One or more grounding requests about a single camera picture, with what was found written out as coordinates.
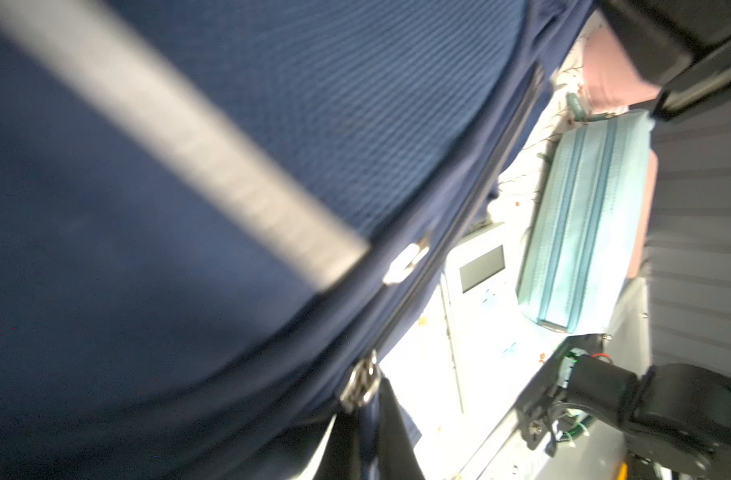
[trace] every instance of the display screen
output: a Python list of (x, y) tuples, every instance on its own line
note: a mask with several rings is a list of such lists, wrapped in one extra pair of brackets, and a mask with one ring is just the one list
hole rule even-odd
[(502, 245), (459, 269), (461, 292), (467, 293), (504, 269), (505, 247)]

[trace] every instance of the light blue zippered bag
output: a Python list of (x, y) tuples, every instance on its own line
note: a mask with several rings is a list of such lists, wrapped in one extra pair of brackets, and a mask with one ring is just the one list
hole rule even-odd
[(652, 128), (648, 111), (632, 110), (563, 135), (517, 293), (532, 321), (571, 334), (607, 329), (632, 258)]

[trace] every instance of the white panel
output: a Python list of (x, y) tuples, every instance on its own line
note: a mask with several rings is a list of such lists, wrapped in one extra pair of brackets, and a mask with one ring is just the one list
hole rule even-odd
[(731, 178), (687, 178), (658, 181), (654, 208), (731, 207)]
[(670, 352), (703, 365), (714, 366), (717, 370), (731, 373), (731, 350), (682, 338), (661, 330), (652, 331), (652, 339), (654, 351)]
[(654, 143), (659, 173), (731, 167), (731, 132), (709, 137)]
[[(731, 254), (659, 247), (647, 249), (654, 270), (731, 281)], [(656, 295), (656, 286), (652, 286), (651, 294)]]
[(648, 239), (731, 245), (731, 217), (651, 214)]
[(731, 320), (716, 316), (688, 312), (654, 303), (651, 305), (651, 325), (657, 334), (657, 327), (662, 326), (731, 345)]
[[(696, 311), (703, 316), (711, 315), (707, 320), (721, 313), (731, 320), (731, 288), (658, 278), (653, 278), (651, 284), (656, 291), (653, 309), (659, 315), (680, 316), (684, 312)], [(680, 304), (680, 308), (661, 305), (657, 303), (659, 300)], [(665, 308), (667, 312), (662, 312), (661, 309)]]

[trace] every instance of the zipper pull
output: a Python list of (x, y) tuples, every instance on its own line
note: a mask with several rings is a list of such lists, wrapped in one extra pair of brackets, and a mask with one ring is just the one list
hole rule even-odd
[(381, 369), (376, 364), (376, 350), (352, 367), (350, 380), (344, 385), (339, 401), (344, 411), (351, 414), (373, 399), (381, 385)]

